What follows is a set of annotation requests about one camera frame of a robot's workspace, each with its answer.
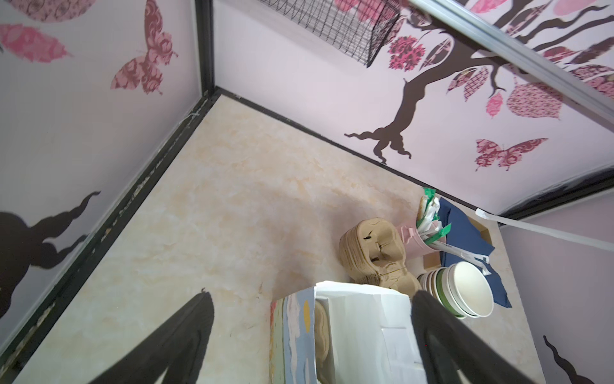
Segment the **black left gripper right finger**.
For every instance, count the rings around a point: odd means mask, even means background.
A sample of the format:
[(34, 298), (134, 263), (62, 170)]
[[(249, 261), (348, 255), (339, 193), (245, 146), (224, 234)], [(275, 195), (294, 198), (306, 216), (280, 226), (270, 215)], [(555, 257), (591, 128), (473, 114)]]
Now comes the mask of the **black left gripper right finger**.
[(412, 324), (428, 383), (530, 383), (426, 291), (412, 298)]

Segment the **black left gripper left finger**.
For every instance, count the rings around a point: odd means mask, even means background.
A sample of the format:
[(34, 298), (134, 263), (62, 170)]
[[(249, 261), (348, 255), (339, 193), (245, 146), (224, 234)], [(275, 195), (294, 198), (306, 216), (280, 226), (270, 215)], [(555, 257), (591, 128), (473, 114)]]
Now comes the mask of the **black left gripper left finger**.
[(214, 302), (202, 291), (93, 383), (195, 383), (214, 324)]

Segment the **white paper takeout bag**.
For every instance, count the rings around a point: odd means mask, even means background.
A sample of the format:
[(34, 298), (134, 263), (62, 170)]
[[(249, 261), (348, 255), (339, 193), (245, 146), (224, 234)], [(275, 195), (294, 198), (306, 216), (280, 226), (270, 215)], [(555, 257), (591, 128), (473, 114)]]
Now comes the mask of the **white paper takeout bag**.
[(425, 383), (409, 296), (371, 285), (324, 281), (272, 302), (271, 383), (318, 383), (314, 306), (329, 320), (329, 383)]

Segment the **single white straw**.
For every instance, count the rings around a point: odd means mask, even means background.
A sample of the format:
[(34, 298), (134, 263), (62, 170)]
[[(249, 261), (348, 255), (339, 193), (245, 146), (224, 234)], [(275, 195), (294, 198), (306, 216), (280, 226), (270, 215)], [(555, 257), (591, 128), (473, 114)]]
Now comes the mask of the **single white straw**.
[(568, 241), (571, 243), (591, 246), (593, 248), (597, 248), (603, 251), (613, 252), (613, 244), (608, 243), (606, 241), (597, 240), (597, 239), (589, 238), (589, 237), (582, 236), (582, 235), (575, 235), (575, 234), (571, 234), (571, 233), (564, 232), (561, 230), (554, 230), (548, 227), (542, 227), (542, 226), (534, 225), (534, 224), (527, 223), (527, 222), (507, 219), (507, 218), (497, 216), (494, 214), (489, 214), (488, 212), (483, 211), (480, 208), (477, 208), (475, 210), (475, 214), (476, 216), (482, 219), (498, 222), (500, 224), (505, 224), (507, 226), (516, 227), (522, 230), (531, 231), (531, 232), (538, 233), (541, 235), (547, 235), (547, 236), (558, 238), (558, 239)]

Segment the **single cardboard cup carrier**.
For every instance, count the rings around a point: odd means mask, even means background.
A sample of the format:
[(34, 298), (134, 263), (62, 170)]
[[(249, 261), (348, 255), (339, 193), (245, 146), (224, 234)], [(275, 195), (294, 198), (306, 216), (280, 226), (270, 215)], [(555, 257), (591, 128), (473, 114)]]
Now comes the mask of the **single cardboard cup carrier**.
[(326, 359), (330, 352), (329, 320), (324, 306), (316, 301), (314, 306), (314, 343), (318, 383), (329, 383)]

